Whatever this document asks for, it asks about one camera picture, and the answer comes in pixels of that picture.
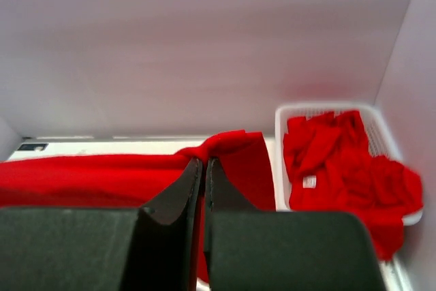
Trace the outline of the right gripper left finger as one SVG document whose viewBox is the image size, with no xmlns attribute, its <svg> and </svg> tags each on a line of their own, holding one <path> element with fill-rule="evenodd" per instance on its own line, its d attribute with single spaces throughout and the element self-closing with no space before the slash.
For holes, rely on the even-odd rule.
<svg viewBox="0 0 436 291">
<path fill-rule="evenodd" d="M 202 162 L 134 208 L 1 210 L 2 290 L 194 290 Z"/>
</svg>

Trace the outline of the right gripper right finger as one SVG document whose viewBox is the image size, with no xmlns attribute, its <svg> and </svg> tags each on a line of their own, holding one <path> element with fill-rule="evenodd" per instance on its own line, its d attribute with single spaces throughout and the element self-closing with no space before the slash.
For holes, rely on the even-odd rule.
<svg viewBox="0 0 436 291">
<path fill-rule="evenodd" d="M 204 255 L 212 290 L 384 290 L 362 222 L 338 211 L 263 211 L 206 173 Z"/>
</svg>

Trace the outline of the red t shirt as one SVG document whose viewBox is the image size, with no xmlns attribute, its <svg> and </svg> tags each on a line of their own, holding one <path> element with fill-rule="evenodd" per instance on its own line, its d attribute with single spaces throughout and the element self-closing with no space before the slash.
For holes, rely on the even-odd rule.
<svg viewBox="0 0 436 291">
<path fill-rule="evenodd" d="M 196 207 L 198 269 L 208 163 L 217 158 L 235 188 L 256 208 L 275 209 L 270 158 L 259 132 L 217 134 L 172 155 L 79 155 L 25 159 L 1 164 L 1 210 L 9 206 L 134 208 L 152 200 L 183 173 L 192 159 L 202 162 Z"/>
</svg>

